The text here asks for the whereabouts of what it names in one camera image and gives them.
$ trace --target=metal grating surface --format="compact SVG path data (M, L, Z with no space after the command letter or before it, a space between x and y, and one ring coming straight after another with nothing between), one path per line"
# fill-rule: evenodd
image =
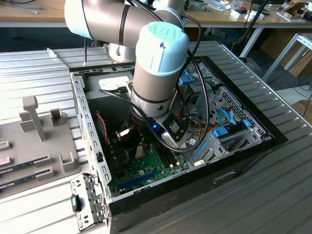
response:
M81 66L83 49L57 51L71 66ZM104 50L88 50L88 65L108 63ZM286 135L284 147L227 184L161 214L125 233L310 233L312 214L311 128L216 42L203 42L208 55ZM79 160L85 163L68 70L45 51L0 55L0 122L18 119L20 98L38 97L39 112L61 107L70 124ZM88 166L82 166L87 172ZM73 176L0 200L1 233L78 234L68 181ZM105 233L95 226L85 233Z

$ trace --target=wooden desk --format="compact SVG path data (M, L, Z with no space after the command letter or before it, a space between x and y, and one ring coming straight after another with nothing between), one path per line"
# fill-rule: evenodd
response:
M39 3L30 3L27 6L38 7ZM245 0L245 6L250 8L250 3ZM230 15L230 11L220 12L209 6L206 12L197 12L187 10L186 14L197 19L202 27L216 28L242 28L245 24L245 19L235 19ZM290 23L279 17L276 13L277 8L271 8L270 15L264 19L258 20L253 26L255 31L251 35L247 45L245 46L241 57L246 57L252 46L260 36L264 28L312 28L312 22L307 23ZM33 14L27 11L20 10L11 6L9 3L0 2L0 27L66 27L64 12L45 7L45 10L38 10L38 14ZM188 21L186 27L196 27L194 23Z
M25 7L39 7L39 3L25 4ZM0 27L66 27L64 11L44 7L38 14L27 12L0 1Z

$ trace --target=sticker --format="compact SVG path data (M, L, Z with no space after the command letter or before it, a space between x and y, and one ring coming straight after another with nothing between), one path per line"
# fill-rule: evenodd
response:
M11 171L13 171L13 168L10 168L10 169L1 171L1 172L0 172L0 175L3 174L3 173L11 172Z
M6 184L6 185L1 186L0 189L5 189L5 188L11 187L13 185L15 185L15 183Z
M194 166L199 166L199 165L204 164L204 163L205 163L204 160L200 160L198 162L195 162Z
M195 140L195 139L191 139L191 140L190 140L190 143L191 143L192 145L194 145L194 144L195 144L195 142L196 142L196 140Z
M98 84L100 85L101 89L115 90L118 87L127 86L126 84L127 81L129 81L129 78L127 76L123 76L123 77L100 79L98 81Z

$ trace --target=metal bracket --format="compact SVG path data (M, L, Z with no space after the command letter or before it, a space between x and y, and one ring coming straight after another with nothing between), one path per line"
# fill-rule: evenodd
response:
M107 224L109 216L103 192L95 184L94 175L81 174L70 181L72 194L78 195L81 211L76 214L79 230L85 230L96 223Z

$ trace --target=orange wire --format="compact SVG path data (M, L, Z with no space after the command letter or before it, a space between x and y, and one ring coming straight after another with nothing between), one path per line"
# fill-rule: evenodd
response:
M105 122L104 120L102 119L102 117L95 113L95 115L102 121L103 125L104 125L104 130L105 130L105 152L107 151L107 130L106 130L106 125L105 125Z

